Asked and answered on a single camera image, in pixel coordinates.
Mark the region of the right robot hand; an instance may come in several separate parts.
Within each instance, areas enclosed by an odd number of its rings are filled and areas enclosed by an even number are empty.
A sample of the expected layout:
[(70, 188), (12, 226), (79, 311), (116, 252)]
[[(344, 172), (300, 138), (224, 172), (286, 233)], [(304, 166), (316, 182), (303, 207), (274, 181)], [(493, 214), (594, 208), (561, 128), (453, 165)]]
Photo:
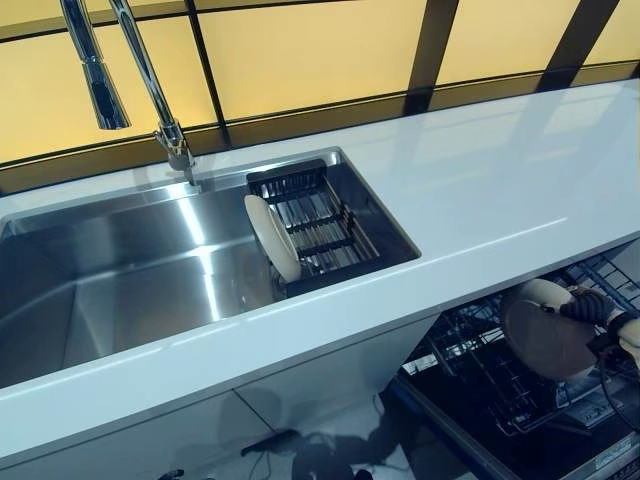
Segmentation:
[(571, 292), (571, 299), (559, 307), (559, 313), (578, 322), (607, 328), (624, 311), (597, 290), (576, 288)]

